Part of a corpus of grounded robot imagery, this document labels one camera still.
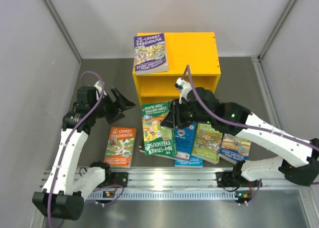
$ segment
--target metal beam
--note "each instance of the metal beam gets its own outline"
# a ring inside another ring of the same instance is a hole
[[[78,49],[76,48],[70,34],[68,33],[62,19],[60,18],[59,14],[57,13],[53,3],[51,0],[43,0],[46,7],[48,8],[49,12],[51,13],[54,21],[56,22],[56,24],[58,25],[61,33],[63,34],[66,42],[68,43],[68,45],[70,46],[72,52],[74,53],[74,56],[76,57],[76,59],[81,62],[82,61],[82,57],[78,51]]]
[[[269,47],[271,46],[271,44],[273,43],[276,35],[278,34],[278,32],[280,31],[281,27],[283,26],[286,18],[288,17],[288,15],[290,14],[292,8],[294,7],[295,3],[297,0],[289,0],[283,14],[281,15],[281,17],[279,18],[276,26],[274,27],[273,31],[271,32],[269,38],[267,39],[267,42],[265,43],[263,49],[261,50],[260,55],[258,56],[258,58],[260,60],[262,60],[266,54],[266,52],[268,51]]]

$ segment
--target yellow shelf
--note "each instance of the yellow shelf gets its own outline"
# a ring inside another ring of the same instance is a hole
[[[138,36],[152,34],[158,34],[158,32],[138,33]],[[179,92],[174,85],[184,73],[187,64],[190,66],[195,86],[215,92],[220,78],[215,34],[213,32],[166,32],[164,35],[169,71],[136,75],[133,68],[133,78],[140,104],[177,99]]]

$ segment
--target purple cable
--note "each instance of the purple cable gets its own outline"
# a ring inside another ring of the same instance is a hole
[[[121,191],[121,193],[120,193],[116,198],[114,198],[113,200],[111,200],[109,203],[104,204],[104,206],[109,206],[109,205],[115,203],[115,202],[118,200],[118,198],[120,198],[120,197],[123,195],[124,187],[122,187],[121,185],[114,184],[114,185],[109,185],[109,186],[106,186],[106,187],[97,188],[97,189],[94,190],[94,192],[97,192],[97,191],[100,191],[100,190],[104,190],[104,189],[108,189],[108,188],[113,188],[113,187],[115,187],[115,188],[119,187],[119,188],[122,189],[122,191]]]
[[[100,97],[99,97],[99,100],[96,102],[96,104],[91,108],[91,110],[75,125],[75,127],[72,129],[72,131],[70,132],[69,136],[66,138],[65,140],[65,144],[63,146],[63,149],[62,149],[62,152],[61,152],[61,155],[60,155],[60,158],[59,158],[59,161],[58,161],[58,164],[57,164],[57,168],[54,172],[54,176],[53,176],[53,181],[52,181],[52,185],[51,185],[51,189],[50,189],[50,193],[49,193],[49,198],[48,198],[48,208],[47,208],[47,213],[48,213],[48,223],[49,223],[49,226],[50,228],[54,228],[53,227],[53,223],[52,223],[52,217],[51,217],[51,203],[52,203],[52,195],[53,195],[53,189],[54,189],[54,186],[55,186],[55,182],[56,182],[56,179],[58,177],[58,173],[59,173],[59,166],[61,166],[61,163],[62,163],[62,160],[63,160],[63,155],[65,153],[65,149],[67,147],[67,144],[69,143],[73,133],[78,129],[78,127],[85,121],[85,119],[88,118],[88,116],[91,115],[91,113],[97,108],[97,106],[100,104],[103,96],[104,96],[104,82],[102,80],[102,78],[100,77],[99,74],[97,74],[96,72],[92,72],[92,71],[86,71],[86,72],[83,72],[82,75],[81,75],[81,81],[82,81],[82,84],[84,85],[84,81],[83,81],[83,78],[86,74],[88,73],[91,73],[93,75],[95,75],[100,81],[101,81],[101,86],[102,86],[102,91],[100,93]],[[62,221],[62,223],[59,225],[58,228],[60,228],[64,223],[64,220]]]
[[[242,127],[242,128],[249,128],[249,129],[254,129],[254,130],[259,130],[259,131],[264,131],[264,132],[269,132],[269,133],[273,133],[277,136],[283,136],[284,138],[288,139],[288,140],[291,140],[293,142],[297,142],[297,143],[300,143],[300,144],[303,144],[305,146],[308,146],[316,151],[319,152],[319,148],[318,147],[315,147],[314,145],[312,144],[309,144],[307,142],[304,142],[302,140],[299,140],[297,138],[294,138],[294,137],[290,137],[290,136],[287,136],[285,134],[281,134],[280,132],[273,132],[272,130],[270,129],[266,129],[266,128],[263,128],[263,127],[255,127],[255,126],[249,126],[249,125],[246,125],[246,124],[240,124],[240,123],[236,123],[236,122],[231,122],[231,121],[227,121],[219,116],[217,116],[215,113],[213,113],[205,104],[204,102],[200,99],[196,89],[195,89],[195,85],[193,83],[193,79],[191,77],[191,73],[190,73],[190,69],[189,69],[189,65],[186,66],[186,69],[185,71],[188,72],[188,78],[189,78],[189,83],[191,85],[191,88],[193,90],[193,93],[198,101],[198,103],[204,108],[204,110],[209,114],[211,115],[213,118],[215,118],[216,120],[220,121],[220,122],[223,122],[225,124],[228,124],[228,125],[231,125],[231,126],[235,126],[235,127]]]

